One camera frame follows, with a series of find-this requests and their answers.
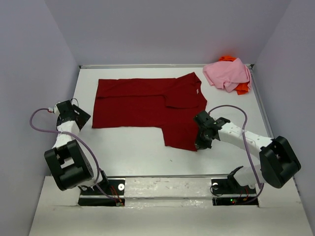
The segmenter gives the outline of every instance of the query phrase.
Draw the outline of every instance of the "white platform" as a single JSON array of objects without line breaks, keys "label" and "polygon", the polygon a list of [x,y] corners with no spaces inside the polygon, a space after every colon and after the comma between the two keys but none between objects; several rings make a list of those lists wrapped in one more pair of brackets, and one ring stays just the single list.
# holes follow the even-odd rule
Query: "white platform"
[{"label": "white platform", "polygon": [[[80,108],[92,115],[98,79],[171,78],[193,71],[203,82],[207,110],[222,104],[239,106],[248,114],[247,129],[267,135],[254,92],[238,96],[217,90],[208,84],[202,68],[82,69],[74,97]],[[221,108],[212,115],[228,118],[239,126],[244,120],[243,114],[232,108]],[[213,142],[212,149],[192,152],[165,147],[159,128],[91,126],[92,119],[80,137],[95,152],[108,176],[227,174],[237,166],[249,165],[243,150],[219,141]],[[171,203],[164,204],[169,207],[146,207],[150,204],[141,203],[130,207],[80,207],[78,196],[77,189],[61,192],[47,177],[30,235],[312,235],[292,180],[282,189],[267,185],[259,198],[260,208],[212,206],[211,201],[181,207]]]},{"label": "white platform", "polygon": [[[249,117],[246,128],[267,135],[254,92],[238,96],[235,92],[211,87],[202,68],[82,69],[74,97],[79,100],[80,108],[92,115],[97,83],[101,78],[171,78],[193,71],[202,81],[201,91],[208,100],[207,110],[222,104],[239,106]],[[228,118],[238,126],[244,122],[244,115],[233,108],[220,108],[212,115]],[[194,152],[165,147],[160,128],[91,129],[91,126],[92,118],[80,132],[80,137],[95,152],[108,176],[227,174],[238,166],[249,164],[243,150],[219,141],[213,142],[212,149]]]}]

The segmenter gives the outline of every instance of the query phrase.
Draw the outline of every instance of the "cable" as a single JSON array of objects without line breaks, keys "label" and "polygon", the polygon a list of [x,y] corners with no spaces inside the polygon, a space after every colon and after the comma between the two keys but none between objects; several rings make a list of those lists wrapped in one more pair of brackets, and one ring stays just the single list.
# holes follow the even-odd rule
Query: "cable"
[{"label": "cable", "polygon": [[220,196],[222,196],[222,195],[223,195],[223,194],[221,194],[221,195],[214,194],[214,193],[213,193],[213,191],[212,191],[211,189],[213,189],[213,186],[212,186],[212,185],[211,185],[211,187],[210,187],[210,192],[212,193],[212,195],[214,195],[214,196],[216,196],[216,197],[220,197]]},{"label": "cable", "polygon": [[241,191],[241,195],[237,198],[239,200],[242,197],[243,191]]},{"label": "cable", "polygon": [[262,184],[261,184],[261,189],[260,189],[259,193],[258,193],[254,198],[252,198],[252,199],[250,199],[249,201],[246,201],[246,202],[244,202],[244,203],[237,204],[237,205],[246,205],[246,204],[248,204],[248,203],[251,203],[251,202],[255,201],[255,200],[259,197],[259,195],[262,193],[262,190],[264,189],[264,186],[265,186],[265,184],[262,183]]},{"label": "cable", "polygon": [[245,188],[247,196],[246,196],[246,200],[248,199],[248,196],[250,195],[250,193],[248,192],[247,188]]},{"label": "cable", "polygon": [[248,119],[246,112],[245,112],[243,109],[241,109],[241,108],[239,108],[239,107],[237,107],[237,106],[233,106],[233,105],[220,105],[220,106],[217,106],[217,107],[212,108],[212,109],[208,112],[208,114],[210,114],[211,111],[213,111],[213,110],[215,110],[215,109],[217,109],[217,108],[220,108],[220,107],[233,107],[233,108],[235,108],[235,109],[241,111],[241,112],[244,114],[244,116],[245,116],[245,121],[244,121],[243,127],[242,127],[242,130],[243,130],[242,136],[243,136],[243,140],[244,140],[245,150],[246,150],[246,153],[247,153],[248,160],[250,161],[250,164],[251,164],[251,167],[252,167],[252,171],[254,172],[256,181],[257,181],[257,183],[258,183],[258,187],[259,187],[260,189],[262,189],[262,184],[261,184],[260,181],[259,181],[258,174],[257,174],[257,172],[256,172],[256,170],[255,170],[255,166],[254,166],[254,164],[253,164],[253,162],[252,162],[250,149],[249,149],[248,144],[247,144],[247,141],[246,141],[245,126],[246,126],[247,119]]},{"label": "cable", "polygon": [[111,196],[109,196],[108,194],[106,194],[101,188],[100,186],[97,184],[97,181],[98,181],[98,178],[99,178],[99,174],[100,174],[100,167],[99,167],[99,164],[98,164],[98,161],[97,161],[97,158],[96,156],[94,155],[94,153],[92,152],[92,150],[90,149],[90,147],[82,140],[80,139],[78,136],[76,136],[75,134],[72,134],[70,132],[67,132],[67,131],[58,131],[58,130],[47,130],[47,129],[40,129],[40,128],[37,128],[33,125],[33,118],[34,116],[36,115],[37,112],[39,111],[48,111],[49,112],[49,109],[48,108],[39,108],[37,109],[36,111],[33,112],[33,114],[31,115],[31,118],[30,118],[30,126],[32,127],[32,129],[36,130],[36,131],[39,131],[39,132],[44,132],[44,133],[55,133],[55,134],[67,134],[67,135],[70,135],[71,137],[75,138],[76,140],[78,140],[88,151],[89,153],[91,154],[91,156],[93,157],[93,160],[96,164],[96,170],[97,170],[97,175],[96,175],[96,179],[95,179],[95,186],[99,189],[99,191],[105,195],[107,198],[110,198],[110,199],[115,199],[115,198],[112,198]]},{"label": "cable", "polygon": [[72,102],[72,100],[76,100],[76,101],[77,101],[77,107],[79,107],[79,101],[78,101],[78,99],[72,98],[72,99],[70,99],[70,102]]}]

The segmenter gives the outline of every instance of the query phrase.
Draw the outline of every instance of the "orange cloth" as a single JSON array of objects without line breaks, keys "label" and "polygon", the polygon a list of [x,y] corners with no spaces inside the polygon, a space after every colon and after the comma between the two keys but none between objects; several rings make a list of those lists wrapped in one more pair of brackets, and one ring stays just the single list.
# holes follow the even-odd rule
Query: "orange cloth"
[{"label": "orange cloth", "polygon": [[[231,57],[229,55],[220,57],[219,61],[235,61],[236,58]],[[248,93],[248,83],[240,83],[234,90],[237,91],[238,95],[242,95]]]}]

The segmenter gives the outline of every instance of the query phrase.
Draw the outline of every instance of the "white wall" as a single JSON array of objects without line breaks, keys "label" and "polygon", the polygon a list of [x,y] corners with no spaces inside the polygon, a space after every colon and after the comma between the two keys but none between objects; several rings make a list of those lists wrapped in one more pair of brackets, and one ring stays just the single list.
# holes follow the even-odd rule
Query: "white wall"
[{"label": "white wall", "polygon": [[80,65],[253,63],[290,0],[46,0]]},{"label": "white wall", "polygon": [[[0,7],[0,235],[26,236],[54,135],[31,130],[40,107],[73,95],[78,66],[43,0],[7,0]],[[35,123],[55,127],[53,115]]]},{"label": "white wall", "polygon": [[315,1],[292,0],[260,54],[256,82],[274,135],[288,138],[302,169],[296,175],[315,232]]}]

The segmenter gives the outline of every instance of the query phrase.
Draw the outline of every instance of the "pink cloth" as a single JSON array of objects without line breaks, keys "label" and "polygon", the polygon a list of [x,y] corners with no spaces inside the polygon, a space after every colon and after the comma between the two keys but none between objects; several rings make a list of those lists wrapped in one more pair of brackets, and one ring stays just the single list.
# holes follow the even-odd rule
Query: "pink cloth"
[{"label": "pink cloth", "polygon": [[248,83],[252,88],[252,76],[250,70],[237,58],[235,61],[218,61],[203,67],[203,74],[210,85],[218,89],[226,89],[232,92],[239,83]]}]

